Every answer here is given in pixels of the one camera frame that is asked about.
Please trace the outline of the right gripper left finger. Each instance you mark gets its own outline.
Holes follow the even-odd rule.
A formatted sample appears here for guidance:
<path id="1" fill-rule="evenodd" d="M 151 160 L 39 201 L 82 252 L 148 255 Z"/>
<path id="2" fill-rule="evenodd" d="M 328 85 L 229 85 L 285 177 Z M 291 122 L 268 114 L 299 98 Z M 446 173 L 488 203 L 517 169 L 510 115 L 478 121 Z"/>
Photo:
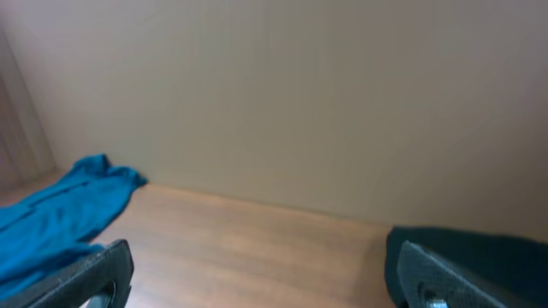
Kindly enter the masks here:
<path id="1" fill-rule="evenodd" d="M 124 308 L 134 260 L 126 240 L 116 240 L 54 275 L 1 301 L 2 308 Z"/>

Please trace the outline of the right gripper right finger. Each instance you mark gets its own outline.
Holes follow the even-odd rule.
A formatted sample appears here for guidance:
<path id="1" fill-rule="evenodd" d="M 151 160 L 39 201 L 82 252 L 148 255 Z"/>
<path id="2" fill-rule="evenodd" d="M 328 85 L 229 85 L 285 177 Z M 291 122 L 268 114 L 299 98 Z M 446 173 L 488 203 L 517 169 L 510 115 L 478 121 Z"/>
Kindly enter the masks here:
<path id="1" fill-rule="evenodd" d="M 402 244 L 397 275 L 411 308 L 508 308 L 514 300 L 423 246 Z"/>

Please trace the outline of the black shorts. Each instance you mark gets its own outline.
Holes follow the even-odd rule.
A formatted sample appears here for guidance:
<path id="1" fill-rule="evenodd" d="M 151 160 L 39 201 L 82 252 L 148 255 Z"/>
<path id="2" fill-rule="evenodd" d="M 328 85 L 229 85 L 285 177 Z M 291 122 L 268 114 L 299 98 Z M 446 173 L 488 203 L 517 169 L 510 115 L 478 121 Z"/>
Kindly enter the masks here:
<path id="1" fill-rule="evenodd" d="M 537 241 L 446 228 L 393 228 L 386 238 L 384 280 L 392 302 L 409 307 L 397 275 L 406 241 L 423 246 L 514 300 L 512 307 L 547 305 L 547 246 Z"/>

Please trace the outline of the blue garment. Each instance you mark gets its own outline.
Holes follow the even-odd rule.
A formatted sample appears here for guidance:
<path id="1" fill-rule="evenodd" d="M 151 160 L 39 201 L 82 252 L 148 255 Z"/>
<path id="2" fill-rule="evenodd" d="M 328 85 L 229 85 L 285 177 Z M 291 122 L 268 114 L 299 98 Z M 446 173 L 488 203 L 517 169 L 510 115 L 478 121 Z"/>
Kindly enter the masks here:
<path id="1" fill-rule="evenodd" d="M 147 183 L 105 154 L 84 157 L 55 184 L 1 209 L 1 298 L 98 252 L 91 240 Z"/>

